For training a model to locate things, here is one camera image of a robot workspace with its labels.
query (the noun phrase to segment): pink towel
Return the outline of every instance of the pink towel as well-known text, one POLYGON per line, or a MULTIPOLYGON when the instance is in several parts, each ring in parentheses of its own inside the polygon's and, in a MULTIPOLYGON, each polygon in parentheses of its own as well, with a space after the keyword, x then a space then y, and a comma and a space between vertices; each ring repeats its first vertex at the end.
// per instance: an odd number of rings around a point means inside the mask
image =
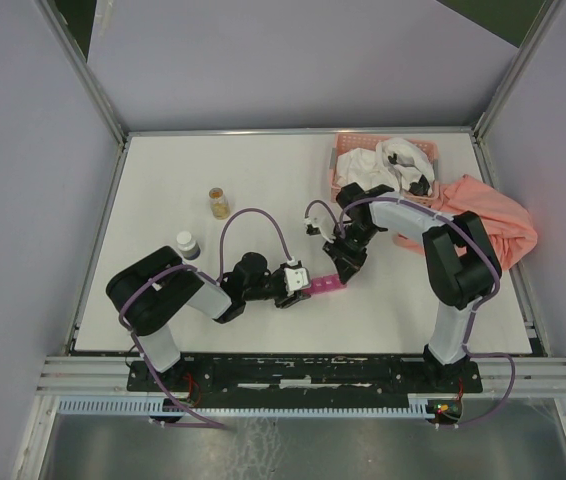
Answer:
MULTIPOLYGON (((453 215, 469 210, 481 217, 503 270, 509 270, 523 258, 538 239, 527 210, 469 175, 450 185, 441 185, 441 194, 431 208, 453 215)), ((419 245, 400 235, 394 242, 423 253, 419 245)))

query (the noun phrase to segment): pink basket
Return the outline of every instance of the pink basket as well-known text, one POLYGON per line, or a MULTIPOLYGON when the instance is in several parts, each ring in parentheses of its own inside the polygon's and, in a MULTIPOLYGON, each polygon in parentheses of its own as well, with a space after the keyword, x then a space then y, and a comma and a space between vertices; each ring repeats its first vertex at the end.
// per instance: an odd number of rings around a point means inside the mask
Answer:
MULTIPOLYGON (((332 201, 336 202, 336 195, 341 191, 341 187, 336 184, 336 162, 339 156, 344 153, 354 150, 355 148, 365 148, 367 150, 376 150, 376 144, 384 140, 389 140, 392 137, 369 135, 364 133, 337 133, 334 149, 332 150, 332 159, 330 161, 330 170, 328 172, 330 187, 332 189, 332 201)), ((427 155, 430 163, 434 163, 439 158, 439 149, 434 142, 426 140, 415 140, 412 138, 406 139, 408 142, 413 143, 419 147, 427 155)), ((439 197, 439 182, 435 181, 432 184, 432 195, 429 197, 417 197, 410 193, 404 192, 405 198, 413 202, 420 203, 421 205, 431 206, 439 197)))

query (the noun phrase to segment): bottle cap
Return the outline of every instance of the bottle cap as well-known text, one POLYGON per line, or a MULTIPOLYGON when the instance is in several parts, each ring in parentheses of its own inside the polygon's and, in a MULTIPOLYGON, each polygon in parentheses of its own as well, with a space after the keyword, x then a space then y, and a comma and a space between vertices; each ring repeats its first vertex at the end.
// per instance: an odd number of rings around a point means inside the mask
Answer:
POLYGON ((190 232, 183 231, 176 236, 176 244, 179 250, 192 250, 196 247, 196 240, 190 232))

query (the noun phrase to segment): purple cable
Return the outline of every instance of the purple cable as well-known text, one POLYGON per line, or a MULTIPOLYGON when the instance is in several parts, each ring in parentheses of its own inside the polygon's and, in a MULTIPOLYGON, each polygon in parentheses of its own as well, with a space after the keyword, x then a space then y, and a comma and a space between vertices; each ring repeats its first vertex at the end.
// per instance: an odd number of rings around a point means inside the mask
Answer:
POLYGON ((307 208, 305 209, 305 218, 310 216, 310 208, 312 208, 316 204, 323 205, 323 207, 325 207, 327 212, 330 214, 330 217, 332 217, 332 220, 334 220, 334 225, 338 225, 339 222, 336 219, 336 215, 334 215, 334 212, 332 211, 330 206, 327 203, 325 203, 323 200, 318 200, 318 199, 312 200, 310 202, 310 204, 307 206, 307 208))
MULTIPOLYGON (((196 413, 194 410, 189 408, 187 405, 179 402, 179 400, 174 395, 172 395, 172 393, 167 389, 167 387, 161 381, 161 377, 159 377, 158 372, 154 368, 154 365, 152 365, 152 362, 150 361, 147 354, 145 353, 145 350, 143 350, 143 347, 141 346, 141 342, 139 341, 139 337, 136 335, 136 333, 132 329, 131 325, 125 319, 125 314, 129 310, 129 308, 148 288, 150 288, 153 284, 155 284, 156 282, 158 282, 162 278, 164 278, 164 277, 166 277, 166 276, 168 276, 168 275, 170 275, 174 272, 181 271, 181 270, 189 270, 189 271, 197 272, 196 267, 194 267, 193 265, 181 264, 181 265, 175 265, 173 267, 166 268, 161 273, 150 278, 147 282, 145 282, 145 284, 143 284, 143 286, 141 286, 141 288, 139 288, 136 292, 134 292, 132 294, 132 296, 130 298, 128 298, 127 302, 125 302, 123 304, 123 307, 121 308, 121 311, 119 312, 119 323, 121 325, 123 325, 123 327, 125 327, 130 332, 130 335, 132 337, 132 341, 134 342, 134 345, 136 345, 136 348, 138 349, 139 354, 141 355, 141 357, 145 361, 145 364, 147 365, 147 369, 149 370, 150 374, 152 375, 152 378, 154 378, 154 381, 159 386, 161 391, 167 396, 167 398, 170 399, 170 401, 174 404, 175 407, 184 411, 185 413, 190 414, 192 417, 196 418, 197 420, 200 420, 201 422, 203 422, 203 423, 169 423, 169 424, 161 424, 161 425, 169 425, 170 427, 179 427, 179 428, 191 427, 191 428, 219 428, 219 429, 224 429, 224 428, 226 428, 226 426, 223 425, 222 423, 215 422, 214 420, 212 420, 210 418, 204 417, 203 415, 196 413)), ((205 275, 203 272, 197 272, 197 273, 199 275, 201 275, 202 277, 209 279, 209 281, 211 281, 212 283, 214 283, 214 280, 212 280, 210 277, 205 275)))
POLYGON ((221 280, 223 280, 223 273, 225 273, 223 271, 223 244, 225 243, 225 234, 227 233, 227 229, 236 217, 248 212, 260 213, 261 215, 265 215, 265 217, 267 217, 267 219, 270 222, 272 222, 272 225, 274 225, 274 228, 276 229, 276 233, 279 234, 279 239, 281 240, 281 245, 283 246, 283 252, 285 253, 285 256, 287 257, 288 260, 292 260, 292 255, 290 255, 290 251, 287 249, 287 244, 285 243, 285 238, 283 238, 283 232, 281 231, 281 227, 279 227, 279 224, 276 223, 274 217, 272 217, 272 215, 267 213, 265 210, 261 210, 260 208, 244 208, 243 210, 239 210, 234 215, 232 215, 229 218, 229 220, 226 222, 226 224, 223 226, 223 230, 221 231, 221 240, 219 241, 219 264, 220 264, 221 273, 219 274, 219 278, 216 281, 217 283, 221 283, 221 280))
POLYGON ((341 215, 339 217, 339 224, 338 225, 339 225, 339 230, 341 231, 342 237, 345 236, 345 227, 343 226, 344 215, 350 209, 352 209, 353 207, 356 207, 356 206, 362 205, 362 204, 366 204, 366 203, 373 203, 373 202, 390 202, 390 203, 402 204, 402 205, 405 205, 407 207, 412 208, 413 210, 417 210, 417 211, 424 213, 424 214, 426 214, 426 215, 428 215, 432 218, 440 220, 441 222, 448 225, 452 230, 454 230, 470 246, 470 248, 472 248, 472 250, 474 250, 476 252, 476 254, 483 261, 483 263, 485 263, 485 266, 487 267, 487 269, 490 271, 490 274, 492 275, 492 278, 494 279, 494 288, 492 289, 492 291, 489 294, 487 294, 481 300, 476 302, 476 304, 474 304, 474 306, 472 307, 472 310, 470 311, 470 317, 469 317, 468 322, 467 322, 467 327, 465 329, 465 334, 463 335, 463 343, 461 344, 461 348, 463 349, 463 352, 465 352, 465 354, 470 358, 505 358, 510 363, 510 368, 511 368, 511 371, 512 371, 512 373, 510 375, 510 382, 507 386, 507 389, 505 390, 505 393, 503 394, 503 397, 501 397, 501 400, 499 400, 499 402, 496 404, 496 406, 492 410, 490 410, 489 412, 487 412, 483 415, 480 415, 476 418, 473 418, 471 420, 468 420, 466 422, 463 422, 461 424, 456 424, 456 425, 437 424, 437 425, 441 426, 443 428, 459 428, 460 426, 474 425, 474 424, 477 424, 477 423, 482 422, 484 420, 487 420, 488 418, 492 417, 494 414, 496 414, 498 411, 500 411, 505 406, 505 402, 507 401, 507 399, 510 397, 510 394, 512 393, 512 390, 514 388, 514 381, 516 379, 516 365, 515 365, 514 359, 512 358, 511 355, 504 353, 504 352, 472 353, 472 352, 470 352, 470 350, 468 349, 468 346, 467 346, 468 342, 470 341, 470 336, 472 335, 472 329, 474 328, 474 322, 476 321, 476 312, 478 311, 479 307, 481 307, 485 302, 492 299, 499 292, 499 290, 501 288, 501 279, 499 278, 498 272, 494 268, 494 265, 492 265, 492 262, 490 262, 490 259, 487 258, 487 255, 485 255, 485 253, 483 253, 483 251, 479 248, 479 246, 463 231, 463 229, 461 229, 461 227, 456 225, 452 220, 446 218, 443 215, 439 215, 434 210, 431 210, 427 207, 419 205, 418 203, 410 202, 409 200, 405 200, 405 199, 402 199, 402 198, 374 197, 374 198, 362 198, 360 200, 356 200, 356 201, 352 202, 351 204, 349 204, 348 206, 346 206, 343 209, 343 211, 341 212, 341 215))

